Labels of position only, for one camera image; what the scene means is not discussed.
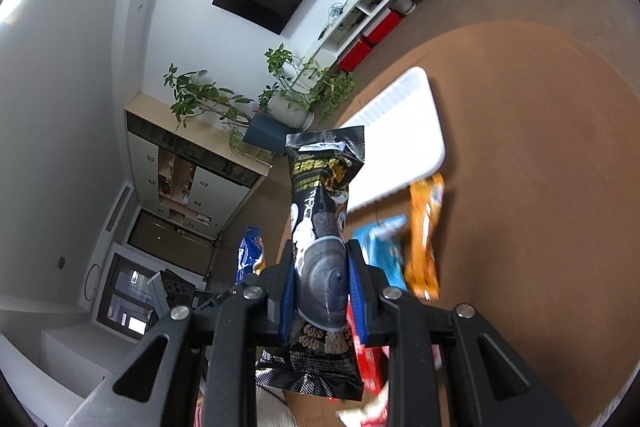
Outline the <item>wooden white storage cabinet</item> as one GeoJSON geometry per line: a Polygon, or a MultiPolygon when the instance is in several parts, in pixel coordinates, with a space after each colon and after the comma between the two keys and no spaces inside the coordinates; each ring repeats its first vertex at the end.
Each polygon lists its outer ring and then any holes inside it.
{"type": "Polygon", "coordinates": [[[207,237],[224,233],[269,176],[270,159],[235,152],[224,130],[178,124],[169,106],[144,93],[125,107],[129,161],[140,205],[207,237]]]}

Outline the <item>blue cookie packet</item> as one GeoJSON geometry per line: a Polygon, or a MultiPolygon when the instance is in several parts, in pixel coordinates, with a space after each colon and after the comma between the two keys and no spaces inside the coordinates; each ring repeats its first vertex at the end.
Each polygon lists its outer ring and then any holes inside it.
{"type": "Polygon", "coordinates": [[[265,246],[261,227],[248,227],[242,237],[236,256],[235,283],[250,274],[259,274],[265,268],[265,246]]]}

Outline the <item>red storage box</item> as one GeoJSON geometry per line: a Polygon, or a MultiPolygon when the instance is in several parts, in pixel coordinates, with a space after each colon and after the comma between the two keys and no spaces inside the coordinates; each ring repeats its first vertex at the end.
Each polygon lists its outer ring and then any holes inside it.
{"type": "Polygon", "coordinates": [[[370,46],[381,43],[401,22],[404,17],[397,11],[385,9],[362,32],[363,40],[370,46]]]}
{"type": "Polygon", "coordinates": [[[371,43],[358,38],[340,56],[337,67],[344,72],[353,72],[371,51],[371,43]]]}

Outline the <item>black cookie packet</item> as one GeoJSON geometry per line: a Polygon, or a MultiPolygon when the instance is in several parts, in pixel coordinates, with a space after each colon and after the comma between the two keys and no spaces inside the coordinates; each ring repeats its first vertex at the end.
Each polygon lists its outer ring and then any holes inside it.
{"type": "Polygon", "coordinates": [[[363,381],[347,320],[343,232],[349,183],[364,165],[364,128],[290,134],[285,148],[295,312],[285,345],[262,352],[256,381],[301,395],[358,401],[363,381]]]}

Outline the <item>blue planter tall plant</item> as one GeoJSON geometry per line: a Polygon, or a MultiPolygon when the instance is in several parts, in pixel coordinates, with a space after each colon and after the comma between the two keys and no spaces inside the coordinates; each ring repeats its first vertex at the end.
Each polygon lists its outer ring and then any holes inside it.
{"type": "Polygon", "coordinates": [[[252,146],[273,155],[285,155],[286,137],[297,130],[277,120],[268,110],[267,105],[276,99],[279,85],[265,87],[254,101],[222,87],[217,81],[207,81],[207,74],[206,69],[180,72],[174,63],[169,64],[163,80],[174,96],[170,111],[177,126],[185,128],[198,117],[214,116],[228,134],[234,153],[244,153],[252,146]]]}

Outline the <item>white plastic tray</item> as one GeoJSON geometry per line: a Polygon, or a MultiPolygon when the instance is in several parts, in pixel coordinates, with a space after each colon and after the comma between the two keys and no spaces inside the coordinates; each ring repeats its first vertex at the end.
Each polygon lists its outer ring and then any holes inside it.
{"type": "Polygon", "coordinates": [[[419,66],[406,70],[343,126],[364,128],[364,164],[349,183],[349,212],[431,176],[445,159],[431,85],[419,66]]]}

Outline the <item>light blue snack bag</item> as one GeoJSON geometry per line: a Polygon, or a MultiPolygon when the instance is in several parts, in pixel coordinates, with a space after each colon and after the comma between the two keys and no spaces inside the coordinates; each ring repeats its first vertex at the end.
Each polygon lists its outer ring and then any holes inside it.
{"type": "Polygon", "coordinates": [[[367,265],[381,269],[390,286],[408,291],[404,273],[400,232],[407,224],[405,215],[388,217],[363,225],[352,232],[352,239],[360,244],[367,265]]]}

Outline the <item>white planter right plant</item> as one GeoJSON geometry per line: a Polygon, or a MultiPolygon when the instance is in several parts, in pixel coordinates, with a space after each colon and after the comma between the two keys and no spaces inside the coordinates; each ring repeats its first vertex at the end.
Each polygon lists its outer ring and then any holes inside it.
{"type": "Polygon", "coordinates": [[[298,57],[283,43],[265,52],[273,82],[259,95],[259,107],[293,129],[306,130],[314,117],[327,120],[355,89],[351,72],[321,67],[313,58],[298,57]]]}

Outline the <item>white red long snack packet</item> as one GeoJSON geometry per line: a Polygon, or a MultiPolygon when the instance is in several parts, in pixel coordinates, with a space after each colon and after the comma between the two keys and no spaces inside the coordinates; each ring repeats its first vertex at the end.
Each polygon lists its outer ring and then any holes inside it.
{"type": "Polygon", "coordinates": [[[355,329],[352,308],[347,309],[347,320],[352,328],[352,338],[360,377],[363,381],[363,405],[356,409],[336,413],[344,426],[383,427],[388,424],[388,375],[390,375],[390,347],[363,346],[355,329]]]}

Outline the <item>red storage box left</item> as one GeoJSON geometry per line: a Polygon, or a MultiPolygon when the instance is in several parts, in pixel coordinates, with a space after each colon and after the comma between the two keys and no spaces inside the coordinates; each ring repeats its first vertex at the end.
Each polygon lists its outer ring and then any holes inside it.
{"type": "Polygon", "coordinates": [[[340,56],[337,67],[344,72],[353,72],[371,51],[371,43],[358,38],[340,56]]]}

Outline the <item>orange snack packet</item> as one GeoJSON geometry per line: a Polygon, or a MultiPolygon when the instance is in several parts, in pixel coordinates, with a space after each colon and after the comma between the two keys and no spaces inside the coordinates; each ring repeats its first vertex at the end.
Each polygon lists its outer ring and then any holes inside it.
{"type": "Polygon", "coordinates": [[[410,248],[405,265],[409,291],[425,300],[437,300],[440,288],[432,244],[437,229],[445,180],[439,172],[410,184],[410,248]]]}

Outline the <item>red storage box right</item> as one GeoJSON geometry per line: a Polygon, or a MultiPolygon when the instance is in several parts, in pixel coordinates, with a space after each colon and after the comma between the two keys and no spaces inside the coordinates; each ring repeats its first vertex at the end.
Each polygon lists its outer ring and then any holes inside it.
{"type": "Polygon", "coordinates": [[[397,11],[385,9],[362,32],[363,40],[370,46],[381,43],[401,22],[404,17],[397,11]]]}

